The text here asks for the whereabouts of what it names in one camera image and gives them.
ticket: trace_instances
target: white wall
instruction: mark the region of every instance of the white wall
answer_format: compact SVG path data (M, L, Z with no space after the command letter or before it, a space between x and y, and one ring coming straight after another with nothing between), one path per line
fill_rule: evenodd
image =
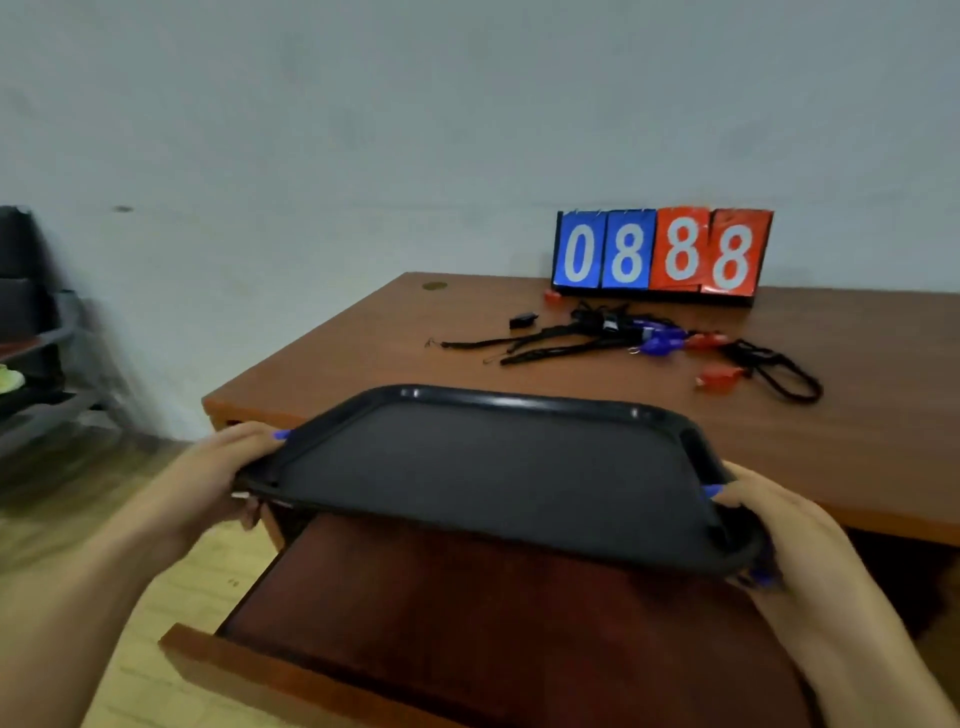
M404 270L545 275L559 208L768 206L764 283L960 290L956 0L0 11L0 200L169 435Z

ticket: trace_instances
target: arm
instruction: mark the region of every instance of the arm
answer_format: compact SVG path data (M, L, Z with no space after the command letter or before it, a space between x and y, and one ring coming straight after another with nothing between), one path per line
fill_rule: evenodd
M960 718L844 530L815 503L733 464L714 498L766 525L782 584L747 590L830 728L958 728Z
M68 558L19 649L0 664L0 715L20 728L79 726L143 591L214 523L254 526L256 503L231 498L230 484L281 444L260 423L201 441Z

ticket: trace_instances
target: black tray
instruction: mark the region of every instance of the black tray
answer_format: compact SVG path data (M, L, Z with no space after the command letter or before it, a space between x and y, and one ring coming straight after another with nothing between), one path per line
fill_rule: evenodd
M753 563L765 539L754 514L704 496L703 485L728 480L675 412L408 384L298 427L237 487L284 505L727 575Z

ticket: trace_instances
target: open drawer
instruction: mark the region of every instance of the open drawer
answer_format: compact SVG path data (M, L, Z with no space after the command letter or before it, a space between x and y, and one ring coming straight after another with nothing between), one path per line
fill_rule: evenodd
M304 726L817 724L721 580L371 517L313 518L215 634L160 645L188 681Z

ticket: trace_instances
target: tray rim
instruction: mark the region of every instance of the tray rim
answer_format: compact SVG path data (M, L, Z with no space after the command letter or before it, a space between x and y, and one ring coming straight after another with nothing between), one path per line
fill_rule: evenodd
M674 438L679 443L687 456L690 457L691 465L693 465L702 485L728 483L732 480L732 475L723 466L723 462L713 453L706 437L696 423L680 413L654 405L617 400L582 400L491 392L429 384L389 384L354 395L293 430L283 449L274 455L255 461L237 475L237 487L252 496L264 498L280 507L299 507L315 510L319 513L335 513L347 516L394 518L370 511L320 505L316 501L290 497L280 492L276 484L279 479L279 472L283 467L310 451L319 443L332 437L343 427L369 415L382 406L402 402L454 404L485 409L513 408L541 415L570 416L600 422L651 427ZM699 459L691 456L691 447L698 449ZM704 527L708 531L710 540L717 546L718 550L724 552L727 560L733 560L737 566L722 571L707 570L700 571L700 573L730 575L748 567L760 556L767 537L762 523L755 514L742 507L725 508L708 504L703 509L703 515ZM601 558L596 555L571 552L552 546L476 533L451 524L410 520L424 527L469 533L481 538L494 538L528 547L566 553L591 561L633 567L639 563L637 561ZM734 558L737 551L742 554L742 558Z

